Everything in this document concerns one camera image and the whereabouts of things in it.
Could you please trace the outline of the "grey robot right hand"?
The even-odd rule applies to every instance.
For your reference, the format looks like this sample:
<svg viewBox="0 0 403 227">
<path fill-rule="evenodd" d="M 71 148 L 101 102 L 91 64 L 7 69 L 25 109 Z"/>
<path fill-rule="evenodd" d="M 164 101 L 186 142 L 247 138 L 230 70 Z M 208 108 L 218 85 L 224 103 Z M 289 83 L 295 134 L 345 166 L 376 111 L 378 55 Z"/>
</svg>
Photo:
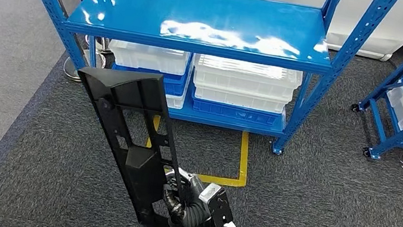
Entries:
<svg viewBox="0 0 403 227">
<path fill-rule="evenodd" d="M 162 198 L 171 224 L 196 227 L 205 222 L 210 214 L 199 199 L 205 187 L 198 175 L 179 168 L 178 174 L 171 170 L 165 176 L 167 184 L 163 185 Z"/>
</svg>

